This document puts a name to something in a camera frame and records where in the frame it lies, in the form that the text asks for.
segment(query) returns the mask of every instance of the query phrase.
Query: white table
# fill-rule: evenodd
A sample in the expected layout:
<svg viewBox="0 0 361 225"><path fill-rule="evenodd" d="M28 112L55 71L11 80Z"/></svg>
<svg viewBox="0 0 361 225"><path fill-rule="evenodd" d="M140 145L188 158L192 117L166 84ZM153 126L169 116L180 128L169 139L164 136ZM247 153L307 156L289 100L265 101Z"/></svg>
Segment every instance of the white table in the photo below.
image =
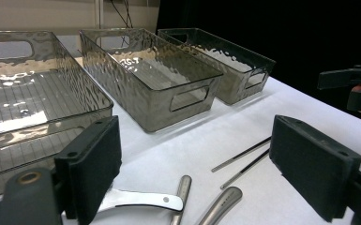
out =
<svg viewBox="0 0 361 225"><path fill-rule="evenodd" d="M222 191L219 187L265 150L261 148L218 172L211 169L255 143L269 137L274 116L302 120L361 155L361 120L309 97L274 78L264 90L233 106L217 98L209 112L147 134L115 102L119 116L123 164L114 179L118 189L175 195L181 177L192 185L182 224L198 224ZM220 224L328 224L264 158L231 186L243 198ZM172 211L130 206L114 208L96 216L93 224L170 224ZM333 224L350 224L353 211ZM76 221L64 221L77 224Z"/></svg>

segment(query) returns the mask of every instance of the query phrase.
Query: black curtain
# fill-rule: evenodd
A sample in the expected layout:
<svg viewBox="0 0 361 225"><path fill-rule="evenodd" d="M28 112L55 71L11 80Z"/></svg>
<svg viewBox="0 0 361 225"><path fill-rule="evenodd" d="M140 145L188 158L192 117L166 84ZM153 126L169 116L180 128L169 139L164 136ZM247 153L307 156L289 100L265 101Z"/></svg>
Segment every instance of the black curtain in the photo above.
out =
<svg viewBox="0 0 361 225"><path fill-rule="evenodd" d="M198 27L277 63L272 77L346 113L352 87L318 90L318 74L361 64L361 0L161 0L158 26Z"/></svg>

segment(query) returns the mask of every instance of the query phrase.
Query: metal tool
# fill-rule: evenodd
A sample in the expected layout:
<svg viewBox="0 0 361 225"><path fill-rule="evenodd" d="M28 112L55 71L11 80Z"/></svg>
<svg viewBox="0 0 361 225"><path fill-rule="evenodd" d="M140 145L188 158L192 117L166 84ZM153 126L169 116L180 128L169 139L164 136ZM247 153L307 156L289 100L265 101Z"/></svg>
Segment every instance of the metal tool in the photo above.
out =
<svg viewBox="0 0 361 225"><path fill-rule="evenodd" d="M183 210L182 199L175 195L126 191L113 188L107 192L98 212L131 205L148 205L174 211Z"/></svg>
<svg viewBox="0 0 361 225"><path fill-rule="evenodd" d="M221 163L220 165L218 165L217 167L213 168L213 169L212 169L212 173L220 170L221 168L223 168L223 167L225 167L225 166L228 166L229 164L235 162L235 161L238 160L239 158L246 156L247 154L253 152L254 150L256 150L256 149L258 149L258 148L260 148L261 146L269 143L270 141L271 141L271 137L268 137L268 138L262 140L261 142L256 143L255 145L251 146L250 148L248 148L247 150L243 151L242 153L236 155L235 157L232 157L232 158L228 159L227 161L225 161L225 162Z"/></svg>
<svg viewBox="0 0 361 225"><path fill-rule="evenodd" d="M189 175L184 175L180 180L179 189L177 190L177 196L183 200L183 211L175 212L172 216L171 225L179 225L181 217L183 216L184 207L186 207L189 189L191 188L192 179Z"/></svg>
<svg viewBox="0 0 361 225"><path fill-rule="evenodd" d="M203 217L200 225L215 225L237 204L242 198L242 190L238 187L225 189Z"/></svg>
<svg viewBox="0 0 361 225"><path fill-rule="evenodd" d="M220 189L224 189L226 187L228 187L230 184L232 184L236 179L238 179L240 176L242 176L246 171L248 171L250 168L252 168L254 165L256 165L256 163L258 163L260 160L262 160L264 157L266 157L268 155L268 151L270 149L265 150L261 155L259 155L258 157L256 157L252 162L250 162L248 164L248 166L246 166L244 169L242 169L242 171L240 171L239 173L237 173L235 176L233 176L230 180L228 180L226 183L224 183L224 185L222 185L220 187Z"/></svg>

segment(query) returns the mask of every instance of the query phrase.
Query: textured plastic bin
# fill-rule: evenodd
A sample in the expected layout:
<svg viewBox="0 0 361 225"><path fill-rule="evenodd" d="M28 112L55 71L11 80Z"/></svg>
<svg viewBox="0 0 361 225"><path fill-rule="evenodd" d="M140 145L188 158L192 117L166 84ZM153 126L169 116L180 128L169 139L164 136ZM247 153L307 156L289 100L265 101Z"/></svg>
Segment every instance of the textured plastic bin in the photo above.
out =
<svg viewBox="0 0 361 225"><path fill-rule="evenodd" d="M155 132L212 107L222 73L145 29L81 30L83 66Z"/></svg>
<svg viewBox="0 0 361 225"><path fill-rule="evenodd" d="M113 102L51 32L0 32L0 194L15 173L53 167Z"/></svg>
<svg viewBox="0 0 361 225"><path fill-rule="evenodd" d="M158 36L221 70L217 97L227 105L261 92L276 64L198 28L158 29Z"/></svg>

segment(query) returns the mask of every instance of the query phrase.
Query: clear plastic bin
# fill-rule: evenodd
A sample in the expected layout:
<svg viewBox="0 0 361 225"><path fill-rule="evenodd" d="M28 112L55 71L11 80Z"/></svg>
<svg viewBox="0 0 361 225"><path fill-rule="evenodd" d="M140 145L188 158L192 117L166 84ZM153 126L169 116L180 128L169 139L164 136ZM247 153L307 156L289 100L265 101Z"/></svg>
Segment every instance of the clear plastic bin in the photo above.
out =
<svg viewBox="0 0 361 225"><path fill-rule="evenodd" d="M217 97L227 105L261 92L276 64L198 28L158 29L158 36L221 70Z"/></svg>
<svg viewBox="0 0 361 225"><path fill-rule="evenodd" d="M53 156L113 102L51 32L0 32L0 194Z"/></svg>
<svg viewBox="0 0 361 225"><path fill-rule="evenodd" d="M222 73L136 28L81 30L83 66L143 128L211 109Z"/></svg>

